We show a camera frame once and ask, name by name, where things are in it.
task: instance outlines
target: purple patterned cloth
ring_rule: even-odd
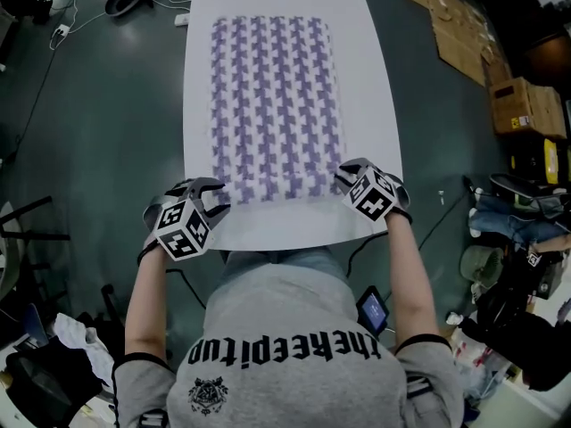
[[[211,34],[213,175],[220,202],[337,194],[343,138],[329,29],[321,19],[218,19]]]

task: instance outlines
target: white table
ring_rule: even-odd
[[[345,133],[344,160],[367,157],[402,176],[401,149],[385,60],[365,0],[193,0],[185,65],[186,177],[212,176],[211,27],[222,16],[320,17],[329,25]],[[234,206],[215,229],[215,249],[274,251],[349,241],[386,230],[371,226],[341,196]]]

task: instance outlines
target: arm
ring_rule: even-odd
[[[391,250],[397,347],[418,334],[439,334],[432,289],[409,221],[401,214],[386,216]]]
[[[396,357],[407,375],[406,425],[457,428],[464,413],[463,391],[450,346],[439,337],[432,290],[412,229],[396,213],[386,216],[386,224],[399,347]]]
[[[166,361],[166,266],[161,246],[141,261],[125,322],[126,355],[145,352]]]
[[[571,235],[558,236],[542,243],[535,243],[532,244],[532,248],[537,253],[566,251],[571,249]]]

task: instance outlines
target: shirt logo graphic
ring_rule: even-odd
[[[221,377],[215,381],[196,379],[194,387],[188,392],[188,402],[193,412],[200,411],[204,416],[212,411],[218,414],[226,402],[224,395],[228,395],[228,388],[222,385]]]

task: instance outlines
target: gray t-shirt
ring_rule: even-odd
[[[121,427],[458,427],[462,389],[442,338],[396,356],[357,324],[355,299],[318,271],[266,265],[209,299],[204,336],[175,375],[130,354],[114,372]]]

